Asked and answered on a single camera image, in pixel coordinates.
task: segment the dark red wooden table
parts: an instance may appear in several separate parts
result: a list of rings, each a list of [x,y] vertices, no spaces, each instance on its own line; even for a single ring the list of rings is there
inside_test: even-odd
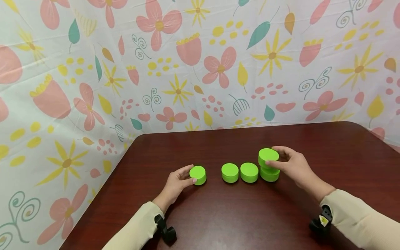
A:
[[[101,249],[145,202],[162,190],[168,174],[188,164],[207,171],[203,186],[184,190],[167,212],[177,250],[355,249],[333,230],[313,237],[319,208],[287,176],[227,184],[221,166],[257,164],[261,148],[283,145],[302,152],[312,169],[336,188],[400,221],[400,154],[350,122],[146,134],[139,136],[61,249]],[[144,249],[169,249],[156,234]]]

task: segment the floral backdrop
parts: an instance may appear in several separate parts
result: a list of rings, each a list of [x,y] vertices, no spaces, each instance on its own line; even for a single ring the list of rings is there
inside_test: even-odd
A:
[[[0,250],[58,249],[145,133],[352,121],[400,151],[399,0],[0,8]]]

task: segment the left hand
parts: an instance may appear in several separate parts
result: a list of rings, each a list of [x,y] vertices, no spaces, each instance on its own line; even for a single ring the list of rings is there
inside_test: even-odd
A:
[[[197,180],[189,177],[189,171],[193,168],[193,164],[185,166],[170,173],[167,183],[161,193],[153,200],[162,212],[166,213],[170,205],[172,205],[182,190],[193,185]]]

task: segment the cream sweater sleeve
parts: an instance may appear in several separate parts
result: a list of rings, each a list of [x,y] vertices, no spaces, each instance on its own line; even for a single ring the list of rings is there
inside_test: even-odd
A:
[[[103,247],[103,250],[140,250],[157,230],[154,217],[164,218],[153,202],[143,204],[129,222]]]
[[[324,197],[320,206],[331,209],[332,224],[357,247],[365,250],[399,250],[400,224],[375,211],[343,190]]]

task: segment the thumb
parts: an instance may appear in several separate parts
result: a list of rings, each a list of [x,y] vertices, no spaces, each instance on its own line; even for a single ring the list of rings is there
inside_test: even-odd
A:
[[[183,188],[187,188],[188,186],[193,185],[195,182],[197,182],[197,179],[196,179],[196,178],[190,178],[190,179],[187,179],[187,180],[181,180],[181,181],[180,181],[180,183],[181,183],[181,185],[182,185],[182,189],[183,189]]]
[[[266,161],[265,164],[267,164],[273,168],[282,170],[283,172],[285,172],[286,168],[287,168],[287,162],[278,162],[278,161],[274,161],[274,160],[269,160],[269,161]]]

